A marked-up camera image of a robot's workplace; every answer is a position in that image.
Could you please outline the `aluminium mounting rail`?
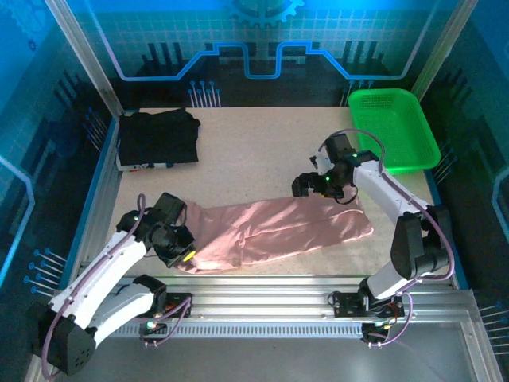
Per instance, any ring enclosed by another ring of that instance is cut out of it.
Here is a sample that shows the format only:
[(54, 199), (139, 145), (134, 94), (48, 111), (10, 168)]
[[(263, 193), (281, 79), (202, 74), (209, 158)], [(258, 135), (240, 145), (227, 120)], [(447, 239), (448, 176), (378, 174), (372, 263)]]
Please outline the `aluminium mounting rail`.
[[(352, 279), (292, 276), (170, 277), (168, 293), (191, 293), (189, 318), (170, 318), (153, 339), (175, 338), (184, 322), (352, 322), (362, 325), (372, 345), (401, 338), (417, 325), (429, 329), (454, 328), (471, 337), (479, 315), (471, 292), (445, 283), (414, 286), (402, 298), (404, 318), (335, 318), (327, 296), (333, 291), (356, 293)], [(132, 320), (109, 337), (140, 339), (144, 323)]]

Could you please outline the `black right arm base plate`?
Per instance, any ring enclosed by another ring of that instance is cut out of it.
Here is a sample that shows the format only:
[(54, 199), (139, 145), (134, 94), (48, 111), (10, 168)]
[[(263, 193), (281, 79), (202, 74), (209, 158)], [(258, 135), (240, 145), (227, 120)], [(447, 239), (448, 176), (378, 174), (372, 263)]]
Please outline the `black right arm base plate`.
[(377, 300), (364, 292), (333, 291), (327, 296), (335, 318), (404, 318), (401, 297)]

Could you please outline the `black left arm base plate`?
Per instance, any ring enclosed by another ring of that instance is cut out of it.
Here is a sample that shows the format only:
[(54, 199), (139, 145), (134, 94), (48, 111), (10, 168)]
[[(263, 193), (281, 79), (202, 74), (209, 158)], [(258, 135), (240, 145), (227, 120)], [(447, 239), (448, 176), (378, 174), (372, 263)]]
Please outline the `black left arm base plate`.
[(181, 314), (184, 314), (184, 318), (189, 318), (192, 312), (192, 299), (191, 293), (168, 293), (162, 317), (164, 319), (179, 318)]

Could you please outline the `pink t-shirt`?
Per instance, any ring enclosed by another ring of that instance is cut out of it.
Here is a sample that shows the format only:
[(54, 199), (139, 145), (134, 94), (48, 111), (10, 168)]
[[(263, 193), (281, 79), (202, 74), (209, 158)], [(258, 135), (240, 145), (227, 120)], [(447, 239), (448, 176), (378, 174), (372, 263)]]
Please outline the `pink t-shirt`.
[(352, 242), (374, 229), (362, 205), (324, 197), (284, 197), (205, 208), (188, 203), (186, 227), (193, 257), (179, 263), (189, 274), (238, 270)]

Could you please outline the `green plastic basket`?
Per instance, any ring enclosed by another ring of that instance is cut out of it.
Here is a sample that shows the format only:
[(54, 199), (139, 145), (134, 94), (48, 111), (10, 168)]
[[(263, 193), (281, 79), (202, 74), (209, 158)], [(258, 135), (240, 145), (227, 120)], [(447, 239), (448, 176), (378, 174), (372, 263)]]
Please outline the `green plastic basket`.
[(383, 164), (392, 174), (430, 170), (441, 152), (416, 96), (400, 88), (364, 89), (348, 98), (353, 125), (385, 148)]

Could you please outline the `aluminium frame post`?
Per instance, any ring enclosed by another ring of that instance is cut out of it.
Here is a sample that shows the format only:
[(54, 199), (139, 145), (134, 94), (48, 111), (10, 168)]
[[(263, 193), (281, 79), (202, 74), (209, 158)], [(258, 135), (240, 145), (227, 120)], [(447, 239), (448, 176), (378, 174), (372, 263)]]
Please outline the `aluminium frame post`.
[(97, 56), (66, 0), (44, 0), (60, 30), (87, 73), (111, 115), (118, 119), (124, 112)]
[(467, 24), (479, 0), (458, 0), (456, 7), (437, 39), (431, 54), (425, 62), (411, 92), (419, 102), (423, 100), (441, 66), (451, 53), (462, 30)]

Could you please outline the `black t-shirt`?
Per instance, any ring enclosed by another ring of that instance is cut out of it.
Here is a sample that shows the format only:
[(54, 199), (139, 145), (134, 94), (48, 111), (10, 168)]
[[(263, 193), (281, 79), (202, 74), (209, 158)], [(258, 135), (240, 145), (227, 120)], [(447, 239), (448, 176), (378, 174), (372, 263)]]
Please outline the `black t-shirt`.
[(119, 163), (172, 166), (198, 162), (200, 126), (200, 120), (184, 108), (124, 115), (119, 119)]

